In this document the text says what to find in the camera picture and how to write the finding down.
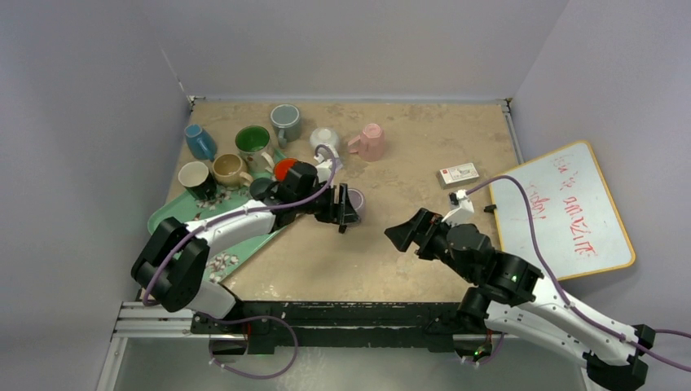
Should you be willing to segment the orange mug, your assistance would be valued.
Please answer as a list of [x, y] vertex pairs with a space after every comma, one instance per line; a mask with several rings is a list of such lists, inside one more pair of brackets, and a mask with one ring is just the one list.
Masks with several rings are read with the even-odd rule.
[[285, 179], [288, 171], [298, 162], [295, 158], [285, 158], [277, 162], [274, 166], [273, 174], [277, 181], [281, 182]]

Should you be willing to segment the beige round mug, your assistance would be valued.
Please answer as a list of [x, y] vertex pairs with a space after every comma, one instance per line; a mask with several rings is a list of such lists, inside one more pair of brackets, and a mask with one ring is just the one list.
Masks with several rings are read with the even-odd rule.
[[227, 153], [216, 157], [212, 163], [212, 172], [219, 184], [231, 189], [249, 187], [254, 181], [246, 163], [236, 154]]

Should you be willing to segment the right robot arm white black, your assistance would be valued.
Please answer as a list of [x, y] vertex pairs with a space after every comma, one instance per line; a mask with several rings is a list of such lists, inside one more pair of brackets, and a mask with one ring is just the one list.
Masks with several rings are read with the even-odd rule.
[[460, 326], [519, 336], [551, 349], [585, 368], [588, 378], [608, 390], [638, 390], [648, 365], [655, 330], [615, 321], [571, 295], [524, 259], [494, 248], [474, 224], [451, 225], [420, 209], [409, 221], [385, 229], [400, 252], [418, 246], [423, 260], [439, 260], [471, 283], [457, 310]]

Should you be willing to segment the grey-blue mug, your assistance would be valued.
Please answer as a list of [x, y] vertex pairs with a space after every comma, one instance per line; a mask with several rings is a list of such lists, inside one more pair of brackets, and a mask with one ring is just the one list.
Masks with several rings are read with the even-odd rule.
[[264, 201], [275, 195], [275, 188], [279, 183], [271, 178], [257, 178], [249, 186], [252, 200]]

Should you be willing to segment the white-grey mug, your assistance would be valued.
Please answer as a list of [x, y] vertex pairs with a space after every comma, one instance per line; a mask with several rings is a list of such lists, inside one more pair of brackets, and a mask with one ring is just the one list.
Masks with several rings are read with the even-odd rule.
[[331, 149], [334, 156], [339, 156], [338, 147], [340, 145], [340, 141], [341, 140], [338, 133], [334, 129], [328, 127], [316, 128], [311, 132], [309, 137], [309, 143], [315, 154], [318, 154], [318, 145], [325, 145]]

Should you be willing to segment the grey-teal mug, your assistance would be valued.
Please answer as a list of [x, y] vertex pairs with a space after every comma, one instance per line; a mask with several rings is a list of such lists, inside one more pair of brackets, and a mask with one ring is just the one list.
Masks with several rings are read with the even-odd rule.
[[280, 148], [301, 137], [301, 113], [296, 106], [284, 103], [274, 107], [270, 121]]

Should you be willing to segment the cream floral mug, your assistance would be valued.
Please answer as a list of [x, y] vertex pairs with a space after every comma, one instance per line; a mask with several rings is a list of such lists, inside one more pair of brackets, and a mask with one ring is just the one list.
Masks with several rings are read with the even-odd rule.
[[258, 125], [243, 128], [235, 137], [235, 146], [250, 172], [273, 173], [274, 148], [270, 133], [266, 128]]

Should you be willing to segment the blue mug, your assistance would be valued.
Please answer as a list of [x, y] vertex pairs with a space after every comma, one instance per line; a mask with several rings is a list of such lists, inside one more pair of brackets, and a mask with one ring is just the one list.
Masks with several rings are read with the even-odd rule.
[[184, 137], [187, 147], [195, 159], [214, 161], [218, 151], [217, 144], [201, 125], [187, 126], [184, 130]]

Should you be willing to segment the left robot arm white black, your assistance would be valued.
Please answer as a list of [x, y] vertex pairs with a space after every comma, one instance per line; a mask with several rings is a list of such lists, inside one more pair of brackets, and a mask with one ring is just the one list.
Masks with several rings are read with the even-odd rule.
[[255, 180], [250, 200], [229, 212], [191, 222], [166, 218], [134, 262], [132, 278], [146, 297], [169, 312], [193, 310], [210, 316], [221, 332], [235, 332], [243, 311], [230, 290], [204, 277], [207, 261], [246, 240], [272, 234], [303, 214], [335, 224], [340, 232], [359, 223], [348, 186], [333, 185], [333, 176], [325, 165], [298, 160], [275, 179]]

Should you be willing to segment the pink faceted mug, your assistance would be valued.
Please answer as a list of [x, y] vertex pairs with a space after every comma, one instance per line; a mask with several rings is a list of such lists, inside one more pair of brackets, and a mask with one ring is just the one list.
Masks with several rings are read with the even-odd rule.
[[384, 130], [378, 124], [368, 124], [347, 143], [347, 148], [350, 154], [356, 154], [365, 161], [380, 160], [385, 152]]

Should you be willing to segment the small red white box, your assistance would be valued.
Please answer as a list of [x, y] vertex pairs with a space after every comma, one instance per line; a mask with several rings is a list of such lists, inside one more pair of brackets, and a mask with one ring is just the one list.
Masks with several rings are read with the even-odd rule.
[[480, 178], [479, 172], [473, 163], [440, 169], [436, 175], [440, 187], [444, 189], [475, 182]]

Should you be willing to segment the green floral tray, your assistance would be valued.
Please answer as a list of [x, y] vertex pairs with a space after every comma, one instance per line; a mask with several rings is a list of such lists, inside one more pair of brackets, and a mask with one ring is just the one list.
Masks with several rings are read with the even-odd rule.
[[195, 234], [161, 270], [158, 284], [219, 283], [275, 236], [271, 222], [251, 221], [253, 217], [268, 217], [268, 211], [244, 213], [244, 209], [258, 206], [249, 195], [249, 187], [231, 189], [215, 182], [213, 200], [196, 200], [185, 190], [150, 218], [154, 250], [161, 252], [152, 255], [152, 274], [183, 238]]

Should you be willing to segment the purple mug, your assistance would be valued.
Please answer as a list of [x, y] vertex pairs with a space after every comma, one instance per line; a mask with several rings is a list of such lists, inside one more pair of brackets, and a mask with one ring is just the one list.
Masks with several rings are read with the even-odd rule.
[[356, 188], [349, 188], [348, 196], [350, 204], [353, 206], [355, 212], [359, 216], [359, 221], [362, 222], [364, 220], [366, 211], [366, 199], [364, 194]]

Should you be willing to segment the whiteboard with yellow frame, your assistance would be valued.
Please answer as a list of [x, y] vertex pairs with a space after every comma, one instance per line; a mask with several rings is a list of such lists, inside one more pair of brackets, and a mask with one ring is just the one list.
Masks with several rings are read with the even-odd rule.
[[559, 280], [631, 266], [636, 253], [591, 145], [578, 141], [489, 186], [501, 248]]

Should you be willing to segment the black mug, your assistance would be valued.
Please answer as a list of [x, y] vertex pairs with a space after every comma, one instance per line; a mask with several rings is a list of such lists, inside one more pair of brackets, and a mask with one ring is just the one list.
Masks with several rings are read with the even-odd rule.
[[209, 167], [201, 161], [185, 164], [178, 171], [178, 181], [196, 200], [213, 200], [217, 183]]

